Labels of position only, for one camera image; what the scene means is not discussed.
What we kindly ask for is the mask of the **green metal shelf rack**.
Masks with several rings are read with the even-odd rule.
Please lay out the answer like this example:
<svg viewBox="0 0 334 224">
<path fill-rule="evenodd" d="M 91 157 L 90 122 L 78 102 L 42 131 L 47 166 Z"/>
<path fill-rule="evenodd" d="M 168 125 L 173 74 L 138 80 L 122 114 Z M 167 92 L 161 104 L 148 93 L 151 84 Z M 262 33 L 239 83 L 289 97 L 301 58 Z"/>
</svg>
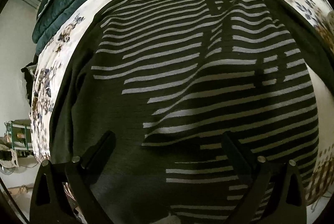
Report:
<svg viewBox="0 0 334 224">
<path fill-rule="evenodd" d="M 12 149 L 32 151 L 30 120 L 14 120 L 5 122 L 6 136 Z"/>
</svg>

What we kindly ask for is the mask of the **floral cream bed blanket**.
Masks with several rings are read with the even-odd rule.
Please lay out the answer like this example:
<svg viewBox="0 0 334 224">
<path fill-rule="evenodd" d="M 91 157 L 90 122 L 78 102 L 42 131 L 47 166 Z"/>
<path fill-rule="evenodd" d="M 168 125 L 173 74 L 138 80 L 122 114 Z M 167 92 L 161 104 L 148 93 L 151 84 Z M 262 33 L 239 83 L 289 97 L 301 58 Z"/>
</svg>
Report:
<svg viewBox="0 0 334 224">
<path fill-rule="evenodd" d="M 70 58 L 80 38 L 95 15 L 112 0 L 87 0 L 61 26 L 38 57 L 33 81 L 30 110 L 33 154 L 37 161 L 51 161 L 50 122 Z M 333 36 L 325 21 L 331 7 L 326 0 L 284 0 L 321 36 L 333 52 Z M 307 205 L 314 203 L 333 183 L 333 89 L 311 72 L 311 80 L 319 104 L 320 130 L 315 168 L 304 187 Z"/>
</svg>

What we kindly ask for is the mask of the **black grey striped shirt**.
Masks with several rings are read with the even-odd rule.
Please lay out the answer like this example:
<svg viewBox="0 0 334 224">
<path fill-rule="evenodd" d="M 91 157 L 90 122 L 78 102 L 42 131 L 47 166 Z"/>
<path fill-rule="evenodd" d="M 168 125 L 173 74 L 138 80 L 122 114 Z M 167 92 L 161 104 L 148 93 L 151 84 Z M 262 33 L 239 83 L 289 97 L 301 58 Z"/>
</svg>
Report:
<svg viewBox="0 0 334 224">
<path fill-rule="evenodd" d="M 107 131 L 92 192 L 114 223 L 227 223 L 247 186 L 222 148 L 293 160 L 309 184 L 333 52 L 284 0 L 112 0 L 80 38 L 50 122 L 53 164 Z"/>
</svg>

